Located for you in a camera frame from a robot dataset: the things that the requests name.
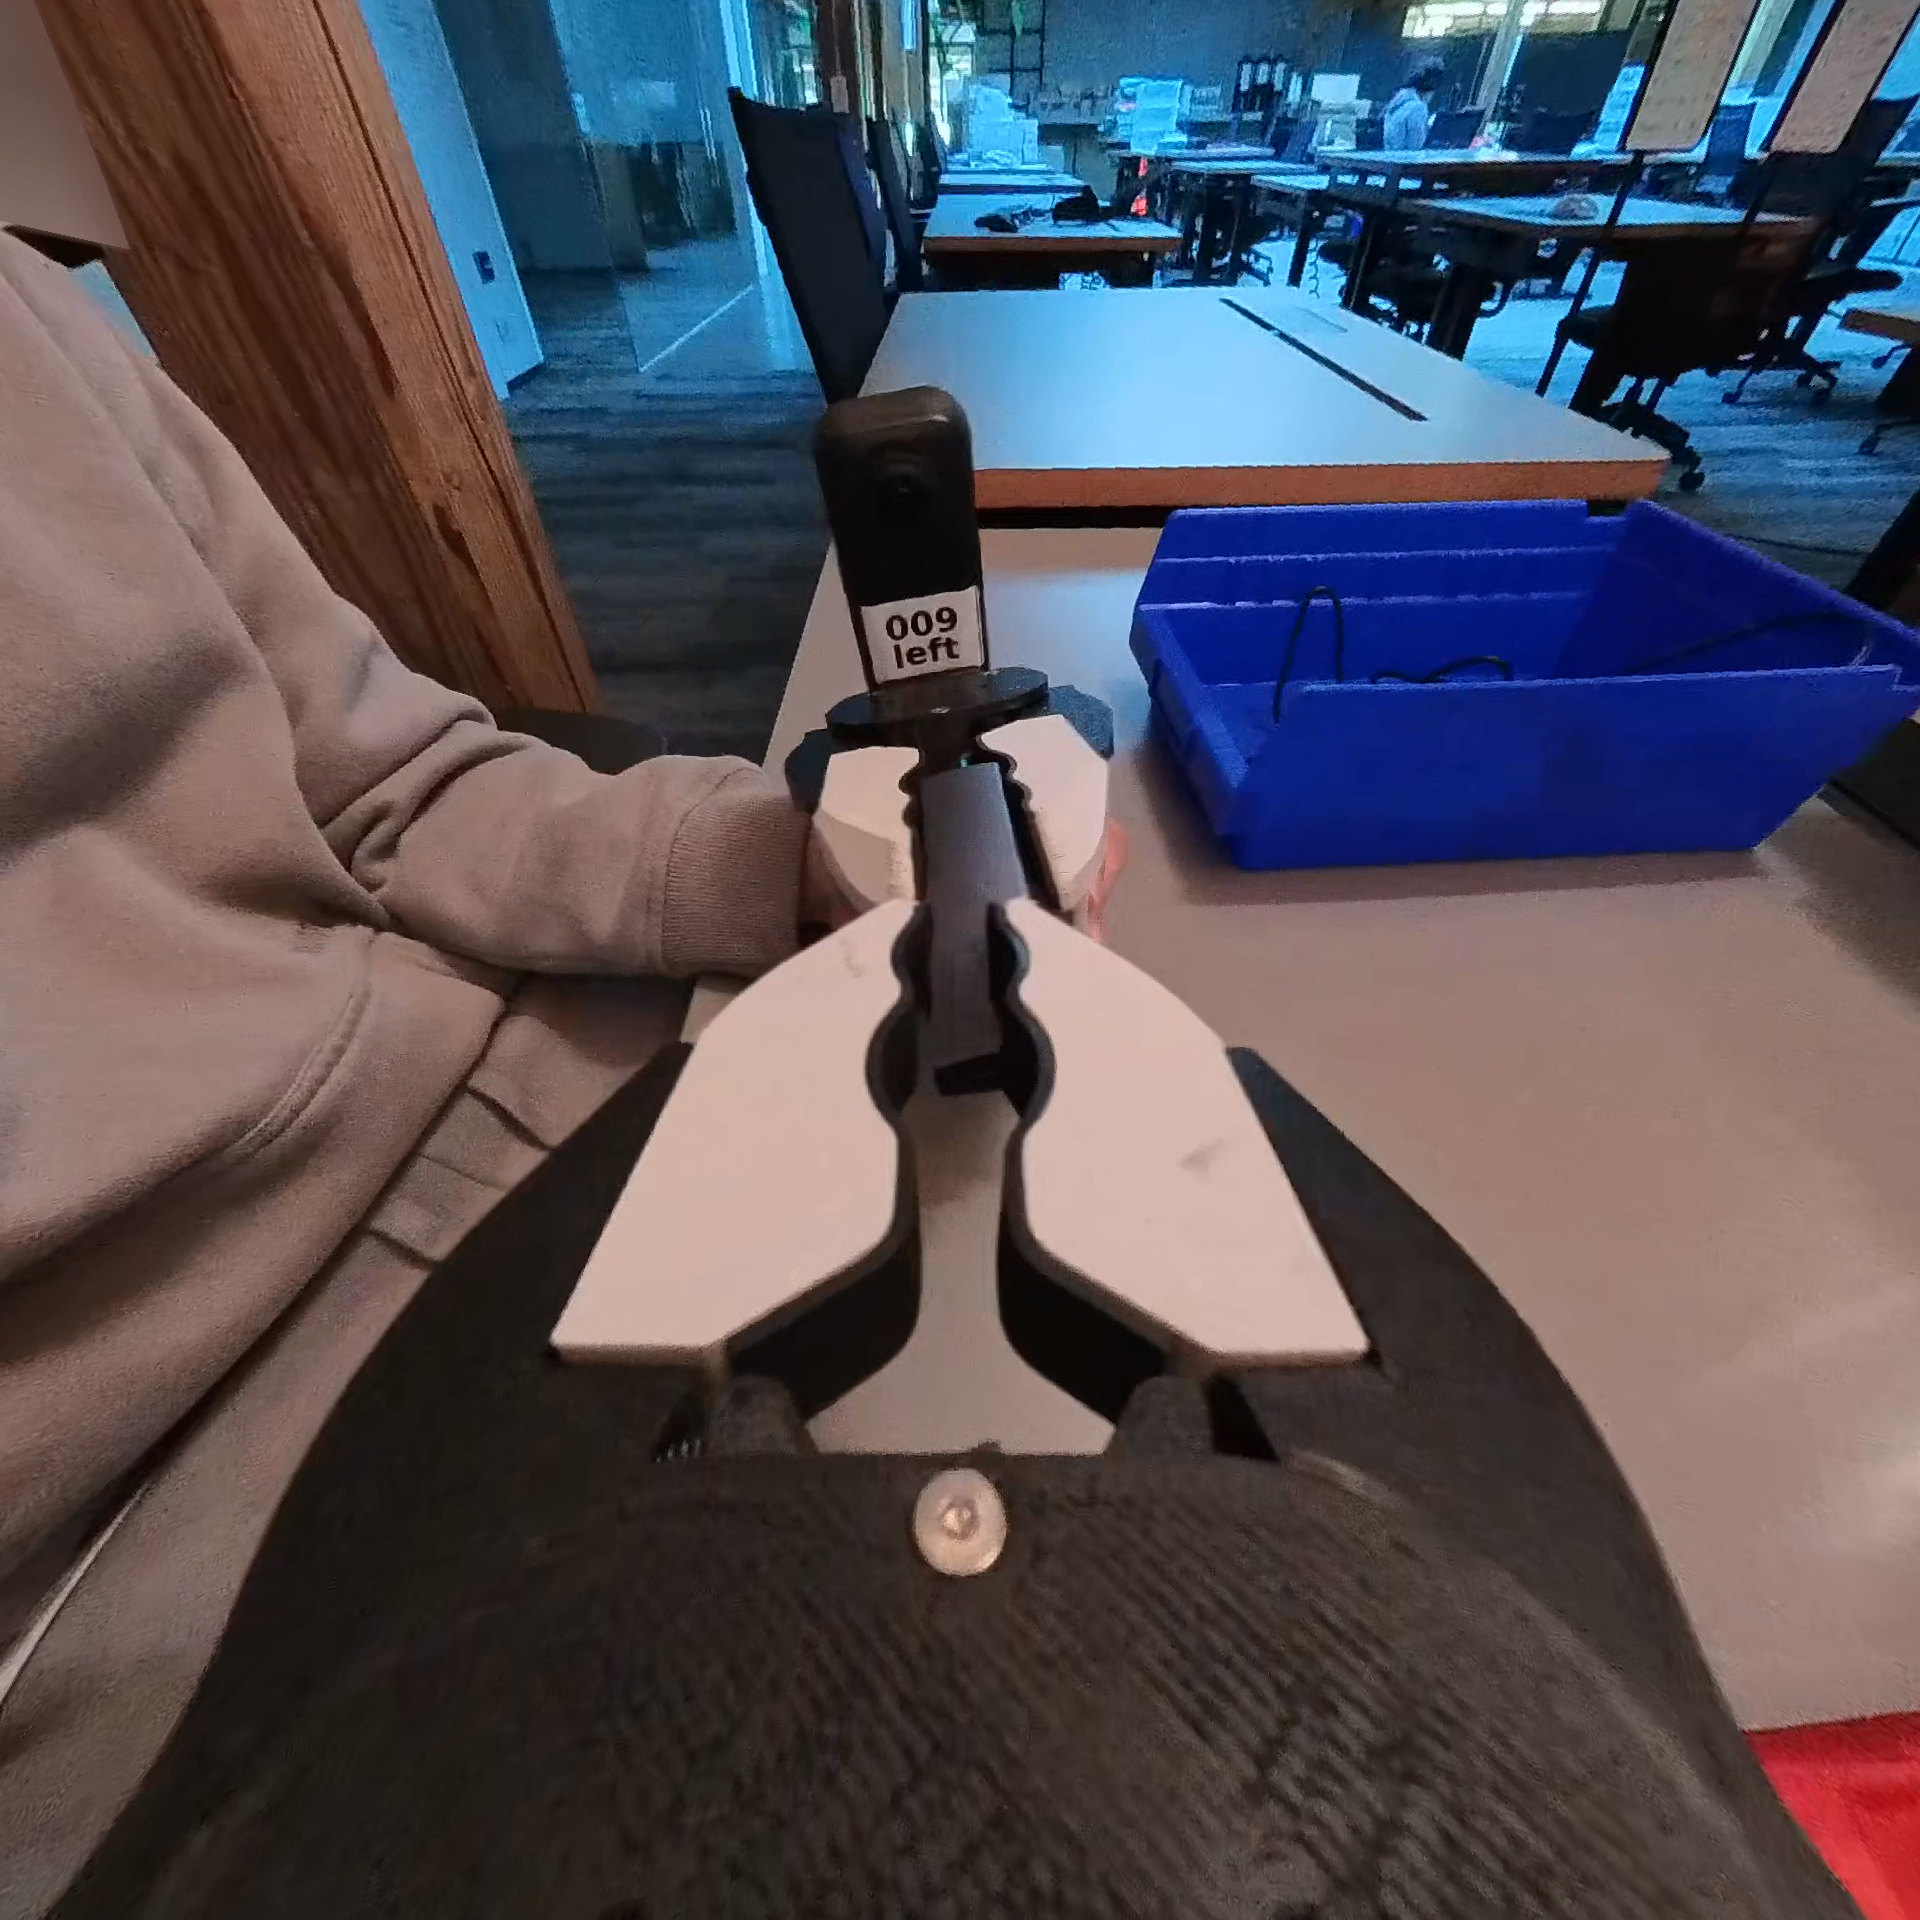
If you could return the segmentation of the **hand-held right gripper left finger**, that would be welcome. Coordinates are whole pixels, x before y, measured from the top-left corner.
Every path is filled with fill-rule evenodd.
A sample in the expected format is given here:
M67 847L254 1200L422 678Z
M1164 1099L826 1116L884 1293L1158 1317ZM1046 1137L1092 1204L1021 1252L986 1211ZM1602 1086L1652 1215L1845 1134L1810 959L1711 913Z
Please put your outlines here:
M776 1381L837 1403L901 1352L920 1309L902 1112L920 1079L882 902L755 980L690 1044L552 1325L567 1363Z

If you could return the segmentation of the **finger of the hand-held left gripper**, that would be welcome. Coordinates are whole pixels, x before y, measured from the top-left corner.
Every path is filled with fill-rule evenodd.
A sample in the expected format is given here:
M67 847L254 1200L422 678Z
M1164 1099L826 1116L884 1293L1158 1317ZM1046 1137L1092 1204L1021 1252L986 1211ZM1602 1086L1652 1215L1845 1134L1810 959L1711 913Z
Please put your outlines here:
M1109 761L1058 712L1007 725L1007 773L1062 917L1087 917L1109 868Z
M906 781L920 767L910 748L856 748L826 761L812 813L812 852L831 897L855 913L920 897Z

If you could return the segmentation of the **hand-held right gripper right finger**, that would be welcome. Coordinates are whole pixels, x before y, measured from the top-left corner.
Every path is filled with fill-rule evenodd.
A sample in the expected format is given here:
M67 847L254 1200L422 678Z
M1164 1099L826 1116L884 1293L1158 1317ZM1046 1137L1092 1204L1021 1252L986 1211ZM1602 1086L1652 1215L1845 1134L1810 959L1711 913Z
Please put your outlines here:
M997 1293L1014 1352L1111 1423L1158 1376L1366 1360L1240 1059L1045 908L1014 901L997 923L1016 1062Z

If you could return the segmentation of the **grey usb hub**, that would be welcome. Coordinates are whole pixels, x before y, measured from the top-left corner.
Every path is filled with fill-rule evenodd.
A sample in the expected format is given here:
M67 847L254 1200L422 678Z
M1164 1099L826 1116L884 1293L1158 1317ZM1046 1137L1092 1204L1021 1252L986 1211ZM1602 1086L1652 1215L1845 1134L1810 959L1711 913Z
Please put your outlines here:
M927 913L923 1037L932 1086L948 1096L1000 1080L997 913L1028 896L1006 773L973 759L919 780L916 847Z

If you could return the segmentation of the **red plastic bin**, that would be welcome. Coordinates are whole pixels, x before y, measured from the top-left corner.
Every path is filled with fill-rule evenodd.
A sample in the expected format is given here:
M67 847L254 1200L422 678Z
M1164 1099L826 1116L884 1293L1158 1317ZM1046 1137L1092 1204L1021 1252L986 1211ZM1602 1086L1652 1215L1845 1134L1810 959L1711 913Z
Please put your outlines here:
M1754 1729L1802 1833L1868 1918L1917 1916L1917 1713Z

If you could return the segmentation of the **person's left forearm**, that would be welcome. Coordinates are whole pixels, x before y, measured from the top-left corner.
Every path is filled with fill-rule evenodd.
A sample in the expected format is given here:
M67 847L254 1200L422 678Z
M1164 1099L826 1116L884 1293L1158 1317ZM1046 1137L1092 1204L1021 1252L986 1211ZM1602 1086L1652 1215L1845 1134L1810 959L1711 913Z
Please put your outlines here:
M803 943L808 824L743 759L602 774L463 718L325 837L398 931L498 968L757 975Z

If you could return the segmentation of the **white table wooden edge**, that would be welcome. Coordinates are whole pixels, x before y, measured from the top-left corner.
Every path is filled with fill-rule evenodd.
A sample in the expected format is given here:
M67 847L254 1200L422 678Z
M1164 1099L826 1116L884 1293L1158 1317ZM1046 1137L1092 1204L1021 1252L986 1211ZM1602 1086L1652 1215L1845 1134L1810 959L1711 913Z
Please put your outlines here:
M864 392L935 385L975 505L1119 523L1191 507L1650 495L1668 454L1291 289L901 300Z

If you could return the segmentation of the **black office chair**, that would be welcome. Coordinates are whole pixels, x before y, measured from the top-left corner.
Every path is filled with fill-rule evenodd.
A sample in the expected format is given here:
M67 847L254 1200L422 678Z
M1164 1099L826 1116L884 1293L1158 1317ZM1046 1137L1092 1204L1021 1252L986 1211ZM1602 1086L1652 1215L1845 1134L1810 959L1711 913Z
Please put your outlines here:
M752 204L827 401L862 392L892 319L887 228L855 121L731 86Z

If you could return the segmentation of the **blue plastic bin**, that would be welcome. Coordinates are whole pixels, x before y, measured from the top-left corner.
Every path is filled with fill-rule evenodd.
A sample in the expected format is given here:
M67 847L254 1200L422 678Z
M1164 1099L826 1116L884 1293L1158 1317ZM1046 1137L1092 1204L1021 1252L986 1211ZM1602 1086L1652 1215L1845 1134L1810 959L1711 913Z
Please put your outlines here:
M1652 503L1167 517L1147 723L1247 872L1746 852L1915 712L1915 632Z

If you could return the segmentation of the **person's clothed body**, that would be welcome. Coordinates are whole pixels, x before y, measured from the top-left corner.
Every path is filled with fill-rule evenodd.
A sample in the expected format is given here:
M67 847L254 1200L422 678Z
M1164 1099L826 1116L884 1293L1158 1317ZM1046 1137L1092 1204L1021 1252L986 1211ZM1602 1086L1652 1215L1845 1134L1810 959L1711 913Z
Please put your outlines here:
M2 628L2 1888L46 1916L348 1383L698 975L509 971L382 913L325 827L506 728L12 233Z

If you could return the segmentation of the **wooden pillar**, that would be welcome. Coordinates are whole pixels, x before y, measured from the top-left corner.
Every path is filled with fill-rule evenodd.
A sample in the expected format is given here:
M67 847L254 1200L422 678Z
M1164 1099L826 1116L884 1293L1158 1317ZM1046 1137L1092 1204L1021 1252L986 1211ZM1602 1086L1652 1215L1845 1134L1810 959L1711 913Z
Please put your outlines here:
M424 187L348 3L36 4L119 289L319 567L494 711L602 704Z

